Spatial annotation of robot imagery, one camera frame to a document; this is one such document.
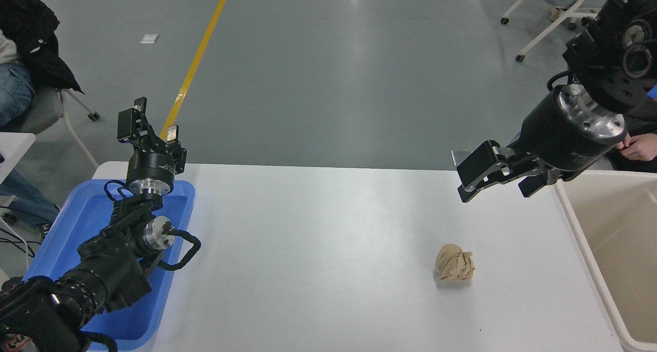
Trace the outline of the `person's left hand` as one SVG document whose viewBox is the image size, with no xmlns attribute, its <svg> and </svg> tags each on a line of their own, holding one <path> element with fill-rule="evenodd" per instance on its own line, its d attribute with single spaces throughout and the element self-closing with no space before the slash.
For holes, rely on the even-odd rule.
<svg viewBox="0 0 657 352">
<path fill-rule="evenodd" d="M 627 134 L 615 148 L 627 160 L 652 161 L 656 157 L 656 134 L 645 133 L 636 136 Z"/>
</svg>

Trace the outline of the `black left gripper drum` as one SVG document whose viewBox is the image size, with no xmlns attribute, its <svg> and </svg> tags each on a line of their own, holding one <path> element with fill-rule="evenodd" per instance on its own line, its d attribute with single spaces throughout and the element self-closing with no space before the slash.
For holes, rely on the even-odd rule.
<svg viewBox="0 0 657 352">
<path fill-rule="evenodd" d="M 175 163 L 170 155 L 138 150 L 134 151 L 128 162 L 126 182 L 152 179 L 173 185 L 175 171 Z"/>
</svg>

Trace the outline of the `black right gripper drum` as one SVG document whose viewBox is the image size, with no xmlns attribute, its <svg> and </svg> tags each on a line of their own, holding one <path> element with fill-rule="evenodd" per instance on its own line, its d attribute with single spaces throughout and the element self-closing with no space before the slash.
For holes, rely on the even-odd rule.
<svg viewBox="0 0 657 352">
<path fill-rule="evenodd" d="M 562 171 L 587 169 L 626 137 L 620 114 L 588 92 L 551 92 L 523 121 L 512 148 Z"/>
</svg>

